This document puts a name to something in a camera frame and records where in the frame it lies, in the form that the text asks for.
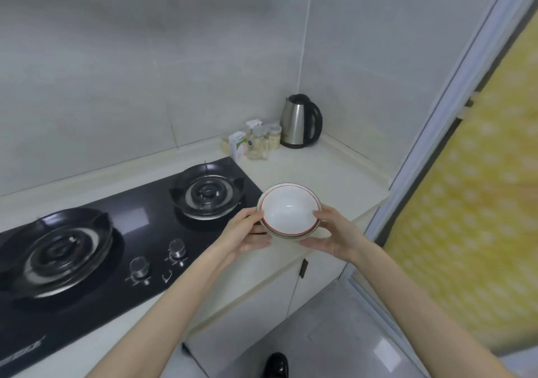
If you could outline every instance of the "countertop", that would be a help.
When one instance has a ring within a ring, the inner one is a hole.
[[[211,138],[1,197],[0,232],[51,212],[87,204],[179,173],[195,164],[222,158],[219,142],[218,138]],[[242,158],[239,165],[262,191],[282,182],[299,183],[313,190],[322,202],[334,206],[350,220],[361,217],[388,197],[387,178],[373,163],[327,135],[322,135],[312,147],[299,150],[281,147],[272,151],[267,161]],[[252,294],[306,254],[308,250],[296,242],[279,238],[274,239],[267,249],[245,253],[221,274],[198,310],[191,328],[218,317],[220,312],[233,306],[233,302]],[[159,296],[16,377],[84,377]]]

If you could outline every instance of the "cabinet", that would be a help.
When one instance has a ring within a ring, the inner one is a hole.
[[[297,281],[288,316],[339,277],[345,266],[344,261],[318,251],[309,254],[305,260],[308,261],[308,265],[304,276]]]
[[[286,319],[302,261],[194,332],[187,347],[206,374],[215,376]]]

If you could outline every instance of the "kettle handle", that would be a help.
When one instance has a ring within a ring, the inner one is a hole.
[[[309,127],[307,122],[311,121],[311,117],[314,119],[314,134],[312,137],[308,137],[310,130],[306,129]],[[308,102],[305,104],[305,145],[314,144],[318,141],[319,136],[321,136],[321,129],[323,127],[323,117],[321,116],[321,111],[318,106],[313,102]]]

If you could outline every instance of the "stainless steel kettle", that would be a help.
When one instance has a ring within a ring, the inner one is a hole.
[[[300,149],[314,144],[321,135],[323,118],[318,106],[303,94],[291,95],[286,99],[280,117],[282,134],[280,144]]]

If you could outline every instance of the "gas stove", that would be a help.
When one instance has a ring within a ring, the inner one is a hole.
[[[163,292],[261,191],[230,157],[0,234],[0,377]]]

